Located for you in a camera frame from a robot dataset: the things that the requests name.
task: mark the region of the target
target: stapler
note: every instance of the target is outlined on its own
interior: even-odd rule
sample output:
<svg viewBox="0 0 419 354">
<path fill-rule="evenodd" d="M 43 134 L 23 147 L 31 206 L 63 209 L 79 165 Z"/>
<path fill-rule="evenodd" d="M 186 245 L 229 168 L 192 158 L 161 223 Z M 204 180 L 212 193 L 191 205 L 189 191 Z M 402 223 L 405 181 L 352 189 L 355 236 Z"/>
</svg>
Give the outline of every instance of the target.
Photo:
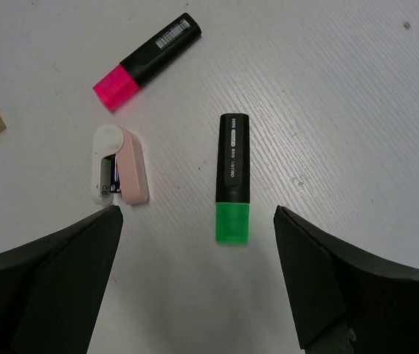
<svg viewBox="0 0 419 354">
<path fill-rule="evenodd" d="M 149 199 L 142 147 L 139 139 L 123 127 L 104 124 L 93 136 L 91 197 L 105 206 L 117 193 L 130 205 Z"/>
</svg>

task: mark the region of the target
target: black plastic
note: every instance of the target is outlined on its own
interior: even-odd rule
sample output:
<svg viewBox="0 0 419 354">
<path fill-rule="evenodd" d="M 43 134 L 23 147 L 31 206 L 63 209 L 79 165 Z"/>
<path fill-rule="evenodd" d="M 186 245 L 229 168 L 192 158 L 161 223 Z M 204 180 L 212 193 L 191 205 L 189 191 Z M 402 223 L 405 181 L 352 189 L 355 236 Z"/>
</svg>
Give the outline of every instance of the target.
<svg viewBox="0 0 419 354">
<path fill-rule="evenodd" d="M 87 352 L 121 228 L 110 206 L 0 254 L 0 353 Z"/>
<path fill-rule="evenodd" d="M 228 113 L 219 125 L 216 202 L 250 203 L 249 116 Z"/>
<path fill-rule="evenodd" d="M 106 158 L 109 160 L 109 192 L 110 193 L 120 193 L 121 192 L 121 182 L 120 182 L 120 175 L 118 171 L 118 160 L 116 155 L 111 155 Z"/>
<path fill-rule="evenodd" d="M 138 86 L 143 86 L 200 36 L 199 25 L 190 15 L 184 13 L 141 45 L 120 65 Z"/>
<path fill-rule="evenodd" d="M 419 353 L 419 269 L 352 246 L 281 206 L 274 224 L 302 349 Z"/>
</svg>

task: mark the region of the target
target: white surface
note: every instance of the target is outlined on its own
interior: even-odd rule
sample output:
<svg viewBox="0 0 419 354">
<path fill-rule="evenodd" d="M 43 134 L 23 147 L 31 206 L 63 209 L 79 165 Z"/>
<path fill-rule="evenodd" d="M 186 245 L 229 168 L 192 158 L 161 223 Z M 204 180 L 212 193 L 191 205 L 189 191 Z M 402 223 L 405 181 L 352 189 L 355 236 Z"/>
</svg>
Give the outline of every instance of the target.
<svg viewBox="0 0 419 354">
<path fill-rule="evenodd" d="M 203 38 L 110 115 L 91 87 L 184 11 Z M 252 118 L 247 248 L 214 242 L 230 111 Z M 419 1 L 0 0 L 0 114 L 0 251 L 97 210 L 97 127 L 143 143 L 150 203 L 122 205 L 90 353 L 298 353 L 277 204 L 419 267 Z"/>
</svg>

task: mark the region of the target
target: green highlighter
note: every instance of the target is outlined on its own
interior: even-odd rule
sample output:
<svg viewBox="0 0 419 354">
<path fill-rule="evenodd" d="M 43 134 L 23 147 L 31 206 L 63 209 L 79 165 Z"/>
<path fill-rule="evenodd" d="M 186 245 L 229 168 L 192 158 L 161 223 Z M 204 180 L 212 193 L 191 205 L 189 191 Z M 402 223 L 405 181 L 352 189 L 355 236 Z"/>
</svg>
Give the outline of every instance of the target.
<svg viewBox="0 0 419 354">
<path fill-rule="evenodd" d="M 247 243 L 250 203 L 249 116 L 221 116 L 216 177 L 216 241 Z"/>
</svg>

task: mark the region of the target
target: barcode sticker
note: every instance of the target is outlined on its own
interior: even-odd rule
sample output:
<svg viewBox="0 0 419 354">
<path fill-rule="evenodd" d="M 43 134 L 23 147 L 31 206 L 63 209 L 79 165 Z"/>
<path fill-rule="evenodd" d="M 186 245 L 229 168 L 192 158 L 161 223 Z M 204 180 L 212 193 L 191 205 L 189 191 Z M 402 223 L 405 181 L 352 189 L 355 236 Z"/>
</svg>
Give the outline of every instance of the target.
<svg viewBox="0 0 419 354">
<path fill-rule="evenodd" d="M 175 38 L 179 37 L 187 28 L 190 27 L 190 24 L 187 20 L 183 19 L 180 23 L 173 26 L 169 31 L 167 31 L 162 37 L 160 37 L 156 44 L 160 49 L 164 49 L 170 42 Z"/>
</svg>

